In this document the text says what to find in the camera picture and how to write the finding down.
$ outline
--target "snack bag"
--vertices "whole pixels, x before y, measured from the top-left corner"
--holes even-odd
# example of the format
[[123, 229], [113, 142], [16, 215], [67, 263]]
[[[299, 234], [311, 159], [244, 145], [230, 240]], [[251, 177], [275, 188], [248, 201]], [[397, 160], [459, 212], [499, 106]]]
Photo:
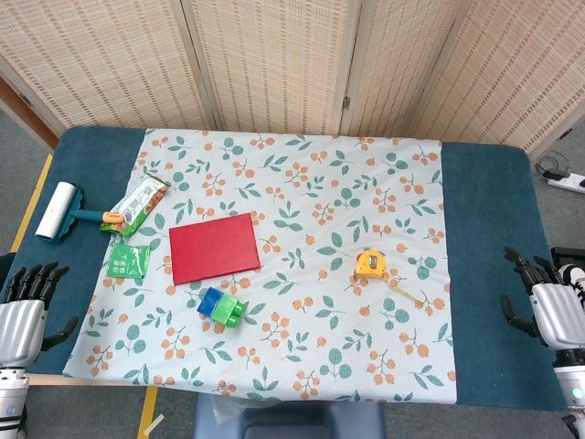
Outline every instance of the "snack bag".
[[130, 194], [116, 204], [112, 211], [124, 216], [121, 224], [100, 225], [100, 230], [120, 233], [123, 237], [132, 236], [154, 209], [169, 186], [160, 178], [146, 174]]

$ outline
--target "yellow tape measure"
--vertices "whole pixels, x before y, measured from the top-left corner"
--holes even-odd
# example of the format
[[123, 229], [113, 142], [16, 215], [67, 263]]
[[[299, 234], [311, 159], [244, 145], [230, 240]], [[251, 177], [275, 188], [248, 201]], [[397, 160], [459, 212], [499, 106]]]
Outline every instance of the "yellow tape measure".
[[415, 304], [422, 307], [423, 303], [410, 293], [407, 293], [402, 288], [393, 285], [390, 282], [390, 276], [386, 271], [386, 258], [384, 253], [378, 252], [377, 250], [367, 250], [357, 255], [356, 269], [354, 270], [354, 276], [356, 278], [376, 278], [383, 279], [386, 284], [396, 291], [408, 297]]

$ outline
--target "building block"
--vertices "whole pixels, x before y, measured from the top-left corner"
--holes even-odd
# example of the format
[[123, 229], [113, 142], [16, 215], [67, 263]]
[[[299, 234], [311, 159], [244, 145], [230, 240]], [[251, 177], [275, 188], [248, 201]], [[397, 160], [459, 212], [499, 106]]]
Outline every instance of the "building block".
[[246, 305], [230, 294], [209, 287], [201, 297], [197, 311], [227, 327], [235, 327], [246, 311]]
[[225, 325], [228, 323], [228, 319], [231, 316], [231, 312], [234, 310], [237, 302], [238, 300], [233, 295], [222, 295], [221, 299], [219, 299], [219, 302], [216, 305], [216, 309], [213, 310], [211, 318], [213, 318], [216, 322], [223, 323]]

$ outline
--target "green toy block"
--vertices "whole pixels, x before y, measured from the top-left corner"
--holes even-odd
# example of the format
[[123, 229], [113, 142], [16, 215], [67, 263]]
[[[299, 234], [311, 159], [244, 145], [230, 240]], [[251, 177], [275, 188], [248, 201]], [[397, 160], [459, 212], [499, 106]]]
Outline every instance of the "green toy block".
[[226, 325], [237, 304], [238, 299], [236, 299], [234, 296], [223, 294], [219, 299], [218, 304], [216, 305], [216, 309], [213, 310], [211, 318], [216, 322]]
[[242, 317], [242, 315], [244, 314], [244, 312], [246, 311], [246, 304], [243, 304], [242, 302], [238, 301], [236, 303], [236, 306], [234, 306], [234, 310], [232, 311], [232, 315], [240, 318]]
[[226, 322], [226, 327], [236, 327], [239, 323], [239, 317], [234, 315], [229, 316], [228, 321]]

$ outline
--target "lint roller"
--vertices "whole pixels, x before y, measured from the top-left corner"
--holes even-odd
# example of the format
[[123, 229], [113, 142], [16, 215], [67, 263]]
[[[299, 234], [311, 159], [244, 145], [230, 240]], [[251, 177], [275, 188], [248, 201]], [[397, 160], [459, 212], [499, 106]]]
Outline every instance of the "lint roller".
[[123, 216], [116, 212], [81, 209], [82, 200], [83, 193], [80, 187], [60, 181], [35, 235], [41, 240], [59, 242], [75, 219], [112, 224], [123, 222]]

